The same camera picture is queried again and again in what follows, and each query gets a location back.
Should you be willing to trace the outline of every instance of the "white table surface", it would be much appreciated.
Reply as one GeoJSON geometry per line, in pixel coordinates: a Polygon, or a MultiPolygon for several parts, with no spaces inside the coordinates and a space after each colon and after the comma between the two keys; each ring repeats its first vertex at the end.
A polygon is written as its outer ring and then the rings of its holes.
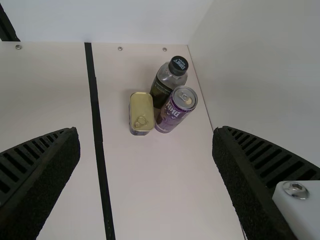
{"type": "Polygon", "coordinates": [[[83,43],[0,42],[0,152],[76,127],[81,157],[38,240],[105,240],[83,43]]]}
{"type": "Polygon", "coordinates": [[[188,47],[93,43],[92,48],[116,239],[243,240],[212,158],[213,130],[188,47]],[[175,55],[189,61],[186,86],[198,94],[196,109],[171,133],[131,135],[131,93],[149,92],[159,67],[175,55]]]}

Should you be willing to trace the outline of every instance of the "black slot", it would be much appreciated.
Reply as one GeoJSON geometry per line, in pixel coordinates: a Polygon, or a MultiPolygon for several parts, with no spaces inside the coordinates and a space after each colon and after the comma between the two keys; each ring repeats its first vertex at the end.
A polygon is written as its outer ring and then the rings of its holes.
{"type": "Polygon", "coordinates": [[[269,162],[271,159],[275,158],[277,155],[279,155],[282,152],[282,150],[277,149],[273,153],[271,153],[269,156],[267,156],[265,159],[258,162],[254,167],[255,169],[260,169],[263,165],[265,165],[267,162],[269,162]]]}
{"type": "Polygon", "coordinates": [[[13,165],[15,166],[21,173],[26,173],[27,169],[18,163],[12,156],[10,156],[7,152],[3,154],[3,156],[13,165]]]}
{"type": "Polygon", "coordinates": [[[41,137],[40,142],[42,142],[43,145],[45,145],[47,148],[49,148],[49,144],[41,137]]]}
{"type": "Polygon", "coordinates": [[[46,138],[47,138],[47,139],[49,139],[49,140],[50,140],[50,142],[52,142],[52,143],[55,141],[55,140],[54,140],[51,136],[49,136],[49,135],[48,135],[48,136],[46,136],[46,138]]]}
{"type": "Polygon", "coordinates": [[[14,175],[8,168],[6,168],[4,165],[2,165],[0,163],[0,170],[5,174],[7,175],[9,178],[12,179],[12,181],[14,181],[15,183],[18,182],[19,178],[14,175]]]}
{"type": "Polygon", "coordinates": [[[35,153],[27,144],[24,144],[23,147],[35,158],[39,159],[39,155],[35,153]]]}
{"type": "Polygon", "coordinates": [[[238,140],[244,133],[243,132],[240,132],[237,136],[235,136],[235,140],[238,140]]]}
{"type": "Polygon", "coordinates": [[[35,147],[41,152],[41,153],[44,153],[45,150],[42,149],[42,147],[39,146],[38,143],[36,143],[36,141],[32,141],[32,144],[35,145],[35,147]]]}
{"type": "Polygon", "coordinates": [[[23,159],[26,161],[27,164],[32,166],[34,164],[33,161],[31,161],[22,151],[20,151],[19,148],[15,148],[14,151],[23,159]]]}
{"type": "Polygon", "coordinates": [[[249,142],[247,142],[243,147],[242,150],[245,150],[247,147],[249,147],[257,138],[252,138],[249,142]]]}
{"type": "Polygon", "coordinates": [[[252,154],[255,150],[257,150],[262,144],[264,144],[265,141],[260,141],[258,142],[256,145],[254,145],[252,148],[250,148],[245,155],[249,156],[250,154],[252,154]]]}
{"type": "Polygon", "coordinates": [[[300,177],[298,177],[298,181],[307,181],[310,180],[314,175],[316,175],[316,171],[313,169],[309,169],[304,174],[302,174],[300,177]]]}
{"type": "Polygon", "coordinates": [[[242,144],[245,140],[247,140],[248,138],[250,138],[250,135],[245,136],[244,138],[242,138],[238,143],[239,145],[242,144]]]}
{"type": "Polygon", "coordinates": [[[269,173],[271,173],[272,171],[276,170],[278,167],[280,167],[282,164],[284,164],[286,161],[288,161],[292,156],[291,155],[286,155],[283,158],[281,158],[279,161],[277,161],[275,164],[273,164],[272,166],[270,166],[268,169],[266,169],[265,171],[263,171],[260,176],[262,178],[266,177],[269,173]]]}
{"type": "Polygon", "coordinates": [[[275,185],[277,185],[279,182],[285,180],[286,177],[288,177],[290,174],[293,174],[295,171],[297,171],[299,168],[301,168],[304,164],[301,161],[297,161],[295,164],[288,167],[286,170],[278,174],[276,177],[271,179],[266,183],[267,188],[272,188],[275,185]]]}
{"type": "Polygon", "coordinates": [[[265,146],[263,149],[261,149],[260,151],[258,151],[255,155],[253,155],[252,157],[250,157],[250,162],[253,162],[254,160],[256,160],[258,157],[260,157],[262,154],[264,154],[266,151],[268,151],[270,148],[272,148],[272,145],[267,145],[265,146]]]}
{"type": "Polygon", "coordinates": [[[0,180],[0,190],[6,194],[10,191],[10,187],[8,187],[7,184],[0,180]]]}

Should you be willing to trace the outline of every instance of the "white wall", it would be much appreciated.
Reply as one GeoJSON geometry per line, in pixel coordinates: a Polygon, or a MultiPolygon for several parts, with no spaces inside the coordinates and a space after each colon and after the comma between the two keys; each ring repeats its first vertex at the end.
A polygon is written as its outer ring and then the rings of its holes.
{"type": "Polygon", "coordinates": [[[212,0],[2,0],[21,41],[187,44],[212,0]]]}
{"type": "Polygon", "coordinates": [[[189,49],[213,128],[320,167],[319,0],[215,0],[189,49]]]}

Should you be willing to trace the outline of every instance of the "can lid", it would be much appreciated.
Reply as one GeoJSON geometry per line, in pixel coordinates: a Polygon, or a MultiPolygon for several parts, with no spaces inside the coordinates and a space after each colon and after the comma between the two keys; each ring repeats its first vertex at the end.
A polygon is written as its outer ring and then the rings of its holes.
{"type": "Polygon", "coordinates": [[[175,76],[184,75],[189,67],[188,61],[182,56],[174,56],[168,65],[169,71],[175,76]]]}
{"type": "Polygon", "coordinates": [[[195,91],[187,86],[178,86],[173,91],[174,103],[182,109],[194,109],[198,103],[198,97],[195,91]]]}
{"type": "Polygon", "coordinates": [[[147,132],[154,128],[154,106],[149,93],[135,92],[131,95],[130,124],[138,132],[147,132]]]}

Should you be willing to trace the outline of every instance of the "black bottle cap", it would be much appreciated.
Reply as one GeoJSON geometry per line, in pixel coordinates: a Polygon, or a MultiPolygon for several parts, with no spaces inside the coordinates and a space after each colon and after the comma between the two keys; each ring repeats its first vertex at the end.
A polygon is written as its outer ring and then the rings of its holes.
{"type": "Polygon", "coordinates": [[[169,71],[175,76],[184,75],[189,67],[188,61],[182,56],[174,56],[169,62],[169,71]]]}

